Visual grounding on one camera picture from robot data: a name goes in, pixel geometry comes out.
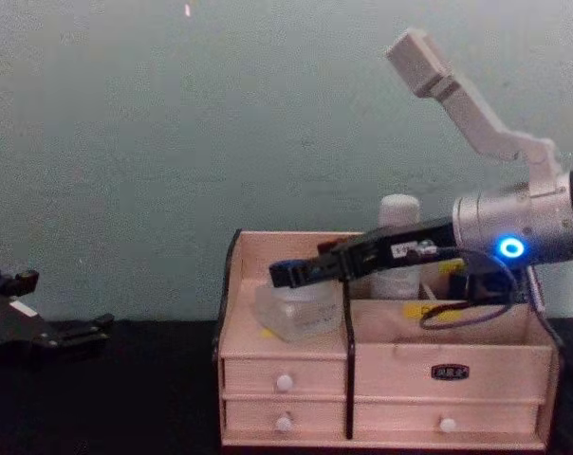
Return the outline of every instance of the drawer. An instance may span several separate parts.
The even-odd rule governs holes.
[[[345,361],[226,359],[226,393],[345,394]]]
[[[361,344],[355,394],[544,403],[551,355],[547,346]],[[459,378],[433,377],[441,368]]]
[[[229,400],[226,426],[229,430],[274,431],[276,435],[285,436],[301,432],[339,432],[345,428],[345,403]]]
[[[535,432],[538,407],[519,404],[356,403],[356,431]]]

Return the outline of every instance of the white bottle cap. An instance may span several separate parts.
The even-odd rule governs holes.
[[[391,194],[381,199],[379,225],[400,227],[419,222],[419,201],[408,194]]]

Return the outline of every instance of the blue led light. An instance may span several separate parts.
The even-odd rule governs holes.
[[[525,246],[520,240],[508,237],[500,242],[499,252],[507,258],[518,258],[525,252]]]

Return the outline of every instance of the clear plastic container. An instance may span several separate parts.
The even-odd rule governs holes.
[[[342,323],[342,302],[340,287],[333,282],[295,289],[268,282],[256,290],[255,314],[284,341],[296,341],[336,330]]]

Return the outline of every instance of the yellow object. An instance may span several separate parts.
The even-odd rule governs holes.
[[[466,269],[466,263],[463,259],[453,259],[451,261],[445,261],[438,265],[438,272],[441,275],[450,275],[453,272],[461,272]]]
[[[261,338],[275,338],[276,335],[274,335],[274,333],[269,330],[269,329],[263,329],[261,331]]]
[[[405,318],[421,319],[423,315],[425,315],[434,307],[439,305],[441,305],[441,303],[428,303],[427,301],[424,300],[412,300],[405,302],[405,304],[402,307],[402,312]],[[460,310],[444,311],[441,314],[437,315],[434,319],[443,321],[458,320],[461,319],[461,311]]]

